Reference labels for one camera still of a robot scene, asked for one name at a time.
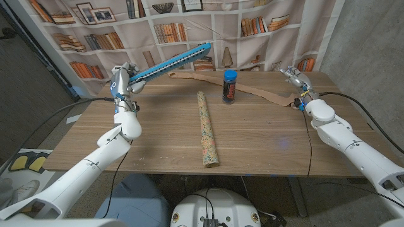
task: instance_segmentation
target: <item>printed backdrop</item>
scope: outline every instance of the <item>printed backdrop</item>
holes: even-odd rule
[[[20,2],[96,95],[115,65],[144,70],[205,42],[208,57],[180,70],[318,71],[344,0]]]

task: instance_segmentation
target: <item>black cable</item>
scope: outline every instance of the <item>black cable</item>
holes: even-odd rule
[[[212,208],[212,219],[213,219],[213,217],[214,217],[215,215],[214,215],[214,212],[213,212],[212,202],[210,202],[210,200],[209,200],[206,196],[203,196],[203,195],[199,195],[199,194],[196,194],[196,193],[191,193],[191,194],[189,194],[189,195],[197,195],[197,196],[203,197],[203,198],[205,198],[205,200],[209,201],[210,207]],[[206,217],[208,217],[208,205],[206,205]]]
[[[355,189],[364,190],[364,191],[366,191],[366,192],[370,192],[370,193],[373,193],[373,194],[375,194],[375,195],[379,195],[379,196],[381,196],[381,197],[383,197],[383,198],[385,198],[385,199],[388,199],[388,200],[390,200],[391,202],[394,202],[395,204],[397,204],[397,205],[399,205],[400,207],[404,208],[404,205],[403,205],[403,204],[400,204],[399,202],[395,201],[394,199],[391,199],[391,198],[389,198],[389,197],[387,197],[387,196],[385,196],[385,195],[382,195],[382,194],[380,194],[380,193],[378,193],[378,192],[373,192],[373,191],[371,191],[371,190],[363,189],[363,188],[356,187],[356,186],[353,186],[353,185],[346,185],[346,184],[344,184],[344,183],[334,183],[334,182],[321,182],[321,183],[315,183],[315,184],[313,184],[313,185],[322,185],[322,184],[341,185],[341,186],[353,187],[353,188],[355,188]]]
[[[354,98],[352,98],[351,96],[348,95],[344,95],[342,93],[338,93],[338,92],[322,92],[319,93],[319,96],[323,96],[323,95],[339,95],[345,98],[349,98],[350,100],[354,101],[356,104],[358,104],[358,106],[365,112],[365,114],[372,120],[372,122],[374,123],[374,125],[376,125],[376,127],[381,131],[381,133],[385,136],[385,138],[395,147],[397,148],[401,153],[404,154],[404,150],[402,150],[396,143],[394,143],[394,141],[392,139],[390,139],[390,137],[387,135],[387,133],[384,132],[384,130],[380,127],[380,125],[376,122],[376,120],[374,120],[374,118],[372,117],[372,115],[366,110],[366,108],[360,104],[360,102]]]
[[[187,184],[185,183],[185,175],[183,175],[182,178],[184,179],[184,193],[185,193],[185,197],[187,197],[188,192],[187,192]]]
[[[108,201],[108,207],[107,207],[107,211],[105,212],[104,216],[102,218],[105,218],[108,214],[109,211],[109,206],[111,205],[111,198],[112,198],[112,191],[114,190],[114,182],[115,182],[115,177],[116,177],[116,173],[118,172],[119,167],[121,167],[122,162],[124,162],[126,155],[128,155],[129,152],[127,152],[124,156],[124,158],[122,159],[122,161],[120,162],[120,164],[118,165],[118,168],[116,168],[115,170],[115,174],[114,177],[112,178],[112,185],[111,185],[111,192],[109,194],[109,201]]]
[[[209,191],[210,187],[208,187],[208,190],[206,190],[206,194],[205,194],[205,206],[206,206],[206,218],[208,218],[208,202],[206,200],[208,200],[208,191]],[[212,210],[212,219],[215,219],[215,215],[213,214],[213,210]]]
[[[306,124],[306,131],[307,131],[307,136],[309,137],[309,144],[310,144],[310,162],[309,162],[309,171],[307,172],[307,177],[310,175],[310,169],[311,169],[311,158],[313,156],[313,147],[311,146],[311,138],[310,138],[310,133],[309,133],[309,126],[307,126],[307,120],[306,120],[306,115],[303,113],[304,117],[304,123]]]
[[[31,134],[24,140],[24,142],[23,142],[23,143],[17,148],[17,150],[13,153],[13,155],[11,156],[11,158],[8,159],[8,160],[5,162],[5,164],[3,165],[3,167],[2,167],[1,170],[0,170],[0,175],[3,174],[3,172],[7,169],[8,165],[9,165],[10,162],[11,162],[11,160],[14,159],[14,157],[18,154],[18,152],[20,152],[20,149],[21,149],[22,147],[24,147],[24,145],[28,142],[28,140],[32,137],[32,135],[34,135],[34,134],[38,131],[38,129],[39,129],[41,126],[43,126],[48,120],[50,120],[50,119],[53,118],[56,114],[62,112],[63,110],[65,110],[65,109],[67,109],[67,108],[70,108],[70,107],[73,107],[73,106],[75,106],[75,105],[79,105],[79,104],[82,104],[82,103],[86,103],[86,102],[92,102],[92,101],[95,101],[95,100],[105,100],[105,101],[110,101],[110,102],[113,102],[113,101],[114,101],[113,98],[107,98],[107,97],[104,97],[104,98],[91,98],[91,99],[89,99],[89,100],[84,100],[84,101],[81,101],[81,102],[72,103],[72,104],[67,105],[67,106],[65,106],[65,107],[63,107],[63,108],[60,108],[60,109],[57,110],[56,112],[52,113],[52,115],[50,115],[48,118],[46,118],[44,121],[42,121],[42,122],[31,132]]]

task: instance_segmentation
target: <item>wrapping paper roll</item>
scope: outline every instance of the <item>wrapping paper roll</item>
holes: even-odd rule
[[[199,117],[201,119],[203,165],[205,167],[215,167],[219,165],[219,158],[217,156],[215,138],[213,137],[212,126],[210,124],[206,97],[202,91],[199,91],[197,96]]]

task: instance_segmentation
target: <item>wall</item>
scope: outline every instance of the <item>wall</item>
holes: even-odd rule
[[[0,15],[0,28],[6,27],[11,25]],[[0,75],[1,165],[41,122],[73,101],[19,35],[0,40]],[[24,148],[37,148],[68,111],[45,123]]]
[[[401,0],[345,1],[320,68],[344,94],[358,99],[401,148],[404,148],[403,9]],[[404,163],[403,154],[393,146],[391,149]]]
[[[90,94],[87,90],[82,89],[83,87],[85,87],[83,82],[79,78],[77,78],[77,76],[73,72],[71,72],[69,66],[66,65],[60,55],[56,52],[56,50],[52,47],[52,45],[39,30],[39,28],[35,26],[35,23],[32,21],[28,13],[23,9],[21,3],[19,1],[10,0],[7,0],[7,3],[17,14],[20,20],[24,23],[24,25],[28,28],[30,33],[36,38],[37,42],[45,50],[46,54],[52,59],[55,65],[73,85],[73,88],[77,92],[77,94],[79,94],[79,96],[82,98],[93,98],[95,94]],[[4,0],[0,0],[0,4],[2,4],[3,7],[7,8],[4,4]]]

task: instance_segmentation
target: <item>tan strap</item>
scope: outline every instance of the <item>tan strap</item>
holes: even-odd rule
[[[180,72],[175,72],[175,73],[170,73],[169,74],[170,78],[182,78],[182,79],[197,79],[197,80],[202,80],[202,81],[207,81],[209,83],[214,83],[220,86],[223,86],[223,79],[222,78],[216,78],[213,76],[206,76],[198,73],[180,73]],[[253,95],[257,95],[260,97],[265,98],[266,100],[273,102],[275,104],[281,105],[281,106],[289,106],[292,102],[294,102],[295,98],[297,98],[296,94],[290,94],[289,97],[285,98],[282,96],[279,96],[277,94],[268,92],[268,91],[263,91],[259,90],[257,88],[252,88],[243,84],[237,83],[235,88],[239,91],[243,91],[246,93],[250,93]]]

